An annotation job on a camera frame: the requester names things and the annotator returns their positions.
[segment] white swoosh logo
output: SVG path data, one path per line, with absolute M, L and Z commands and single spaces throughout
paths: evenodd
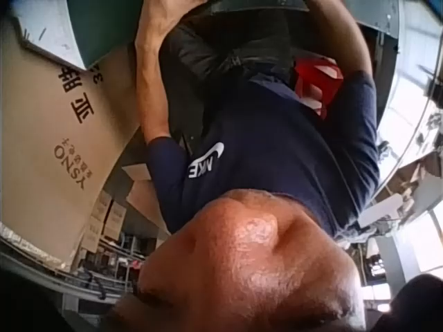
M 211 154 L 213 154 L 214 152 L 217 152 L 217 158 L 220 158 L 220 156 L 223 154 L 224 151 L 224 144 L 223 143 L 217 143 L 215 144 L 213 147 L 211 147 L 209 149 L 208 152 L 205 153 L 204 156 L 194 160 L 191 165 L 189 165 L 189 167 L 195 166 L 196 164 L 199 164 L 200 162 L 202 162 L 203 160 L 207 159 L 207 157 L 209 157 Z

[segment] nike logo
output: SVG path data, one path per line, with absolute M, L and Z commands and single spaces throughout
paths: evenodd
M 214 156 L 213 153 L 217 152 L 217 159 L 220 159 L 224 151 L 224 144 L 223 143 L 216 143 L 213 147 L 209 149 L 208 152 L 204 154 L 204 156 L 195 159 L 190 165 L 189 165 L 189 178 L 198 178 L 207 172 L 210 172 L 213 170 L 213 161 Z

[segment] navy blue t-shirt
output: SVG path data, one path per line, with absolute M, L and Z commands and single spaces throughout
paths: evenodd
M 191 159 L 171 138 L 147 147 L 161 212 L 176 232 L 233 189 L 265 190 L 304 205 L 332 237 L 368 204 L 379 181 L 376 91 L 347 77 L 321 120 L 284 84 L 255 78 L 228 96 Z

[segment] hand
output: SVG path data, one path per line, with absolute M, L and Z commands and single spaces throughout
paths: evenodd
M 163 41 L 180 19 L 208 0 L 144 0 L 136 38 L 137 46 L 152 39 Z

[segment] dark pants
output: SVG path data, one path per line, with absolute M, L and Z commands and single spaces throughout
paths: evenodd
M 257 11 L 246 25 L 246 41 L 225 53 L 217 52 L 185 24 L 178 25 L 163 45 L 197 78 L 205 104 L 205 128 L 214 117 L 211 106 L 242 80 L 261 73 L 291 86 L 291 40 L 283 11 Z

